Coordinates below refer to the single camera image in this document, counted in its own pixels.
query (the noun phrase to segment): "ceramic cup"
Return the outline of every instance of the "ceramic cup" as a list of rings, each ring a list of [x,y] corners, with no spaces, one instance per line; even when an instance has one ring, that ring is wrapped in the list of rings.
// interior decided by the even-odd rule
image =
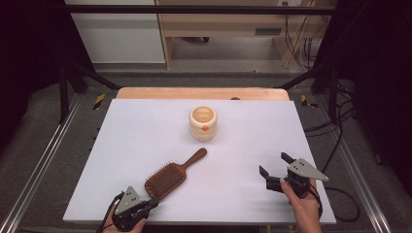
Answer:
[[[196,107],[189,114],[189,126],[193,138],[201,142],[209,141],[218,130],[218,115],[211,107]]]

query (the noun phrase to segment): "wooden hairbrush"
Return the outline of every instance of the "wooden hairbrush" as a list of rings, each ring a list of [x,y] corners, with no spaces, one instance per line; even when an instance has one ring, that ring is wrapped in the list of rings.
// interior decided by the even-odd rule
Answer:
[[[199,149],[186,163],[166,164],[163,168],[151,175],[145,182],[145,189],[152,198],[163,199],[186,179],[186,169],[195,161],[206,155],[207,150]]]

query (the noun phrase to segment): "white cabinet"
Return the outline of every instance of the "white cabinet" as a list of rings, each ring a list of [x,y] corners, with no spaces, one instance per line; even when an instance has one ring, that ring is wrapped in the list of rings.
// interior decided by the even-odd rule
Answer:
[[[153,0],[65,0],[67,5],[154,5]],[[165,63],[155,14],[72,14],[93,63]]]

